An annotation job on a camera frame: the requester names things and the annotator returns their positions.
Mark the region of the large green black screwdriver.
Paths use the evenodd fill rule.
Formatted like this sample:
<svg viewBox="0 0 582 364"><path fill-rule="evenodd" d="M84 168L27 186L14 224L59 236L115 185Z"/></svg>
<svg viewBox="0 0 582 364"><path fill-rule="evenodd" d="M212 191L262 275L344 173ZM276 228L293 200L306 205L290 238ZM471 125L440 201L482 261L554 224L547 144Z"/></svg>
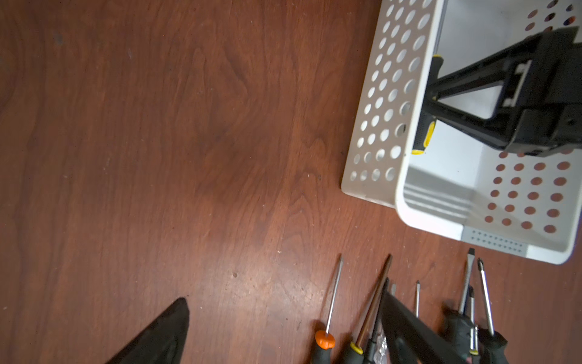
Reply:
<svg viewBox="0 0 582 364"><path fill-rule="evenodd" d="M508 341L494 328L487 277L484 270L484 263L481 258L477 260L477 267L478 271L480 272L481 288L487 320L486 328L481 329L478 333L478 339L482 346L480 362L491 364L508 364L509 361L507 360L505 353Z"/></svg>

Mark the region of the black yellow short screwdriver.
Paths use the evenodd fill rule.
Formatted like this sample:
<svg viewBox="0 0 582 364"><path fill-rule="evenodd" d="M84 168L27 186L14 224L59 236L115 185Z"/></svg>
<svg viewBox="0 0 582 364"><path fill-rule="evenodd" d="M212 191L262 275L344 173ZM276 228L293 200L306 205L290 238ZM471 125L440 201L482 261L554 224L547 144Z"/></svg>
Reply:
<svg viewBox="0 0 582 364"><path fill-rule="evenodd" d="M443 57L434 55L430 65L427 86L430 86L438 79L438 74L442 66ZM437 120L433 115L425 112L424 110L421 110L415 141L412 147L412 155L422 155L425 153L436 127L436 122Z"/></svg>

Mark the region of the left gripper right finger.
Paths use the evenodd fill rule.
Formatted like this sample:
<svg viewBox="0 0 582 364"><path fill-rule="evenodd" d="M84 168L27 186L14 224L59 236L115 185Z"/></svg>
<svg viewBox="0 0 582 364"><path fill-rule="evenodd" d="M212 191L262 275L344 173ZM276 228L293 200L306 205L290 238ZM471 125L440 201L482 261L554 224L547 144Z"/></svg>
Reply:
<svg viewBox="0 0 582 364"><path fill-rule="evenodd" d="M453 347L385 291L379 314L391 363L466 363Z"/></svg>

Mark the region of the orange black small screwdriver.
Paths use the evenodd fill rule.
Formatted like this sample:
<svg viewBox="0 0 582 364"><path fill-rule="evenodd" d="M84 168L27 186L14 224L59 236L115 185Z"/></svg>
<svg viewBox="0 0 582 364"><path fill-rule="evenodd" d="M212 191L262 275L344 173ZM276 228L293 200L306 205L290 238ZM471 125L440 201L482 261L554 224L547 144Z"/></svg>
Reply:
<svg viewBox="0 0 582 364"><path fill-rule="evenodd" d="M340 283L340 277L343 270L343 255L339 255L338 263L336 264L335 279L332 285L331 298L329 303L329 310L325 329L318 330L314 335L314 346L312 347L310 364L330 364L333 348L336 346L336 339L330 333L330 326L333 318L333 311L335 308L336 295Z"/></svg>

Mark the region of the yellow handle screwdriver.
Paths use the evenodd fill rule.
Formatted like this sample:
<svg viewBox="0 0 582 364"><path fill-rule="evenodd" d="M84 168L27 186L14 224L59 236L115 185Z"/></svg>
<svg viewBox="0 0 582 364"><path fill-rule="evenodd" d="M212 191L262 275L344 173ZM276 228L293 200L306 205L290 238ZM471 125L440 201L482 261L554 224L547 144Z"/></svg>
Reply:
<svg viewBox="0 0 582 364"><path fill-rule="evenodd" d="M377 306L377 314L374 326L364 351L364 364L387 363L388 348L385 334L383 333L381 307L383 303L383 293L389 287L390 280L385 279L380 289L380 300Z"/></svg>

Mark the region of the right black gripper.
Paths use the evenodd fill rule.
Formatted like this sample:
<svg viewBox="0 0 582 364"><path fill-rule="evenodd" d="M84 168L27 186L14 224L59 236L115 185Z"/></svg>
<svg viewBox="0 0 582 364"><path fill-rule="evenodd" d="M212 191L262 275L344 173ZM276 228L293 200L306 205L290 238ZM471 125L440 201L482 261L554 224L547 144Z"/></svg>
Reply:
<svg viewBox="0 0 582 364"><path fill-rule="evenodd" d="M525 38L459 71L439 76L444 58L431 59L422 111L492 148L547 157L581 148L581 42L579 27ZM511 112L484 119L437 100L501 86Z"/></svg>

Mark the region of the black yellow dotted screwdriver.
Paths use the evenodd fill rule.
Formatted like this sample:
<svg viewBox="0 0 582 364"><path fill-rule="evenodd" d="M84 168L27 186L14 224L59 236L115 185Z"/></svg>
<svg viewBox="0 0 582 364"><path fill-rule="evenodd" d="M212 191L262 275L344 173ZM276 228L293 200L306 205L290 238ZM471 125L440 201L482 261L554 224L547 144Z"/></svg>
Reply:
<svg viewBox="0 0 582 364"><path fill-rule="evenodd" d="M377 310L380 305L384 284L388 279L392 261L393 257L389 254L377 280L359 331L353 340L344 347L339 358L340 363L371 363L373 358L372 350L377 346L374 333L376 330Z"/></svg>

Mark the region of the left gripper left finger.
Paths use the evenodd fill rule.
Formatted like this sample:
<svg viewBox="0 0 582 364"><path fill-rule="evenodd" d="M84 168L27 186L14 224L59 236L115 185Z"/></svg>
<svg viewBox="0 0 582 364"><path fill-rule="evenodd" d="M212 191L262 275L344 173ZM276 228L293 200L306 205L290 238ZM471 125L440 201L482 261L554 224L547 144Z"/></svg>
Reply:
<svg viewBox="0 0 582 364"><path fill-rule="evenodd" d="M189 307L180 297L108 363L180 363L188 329Z"/></svg>

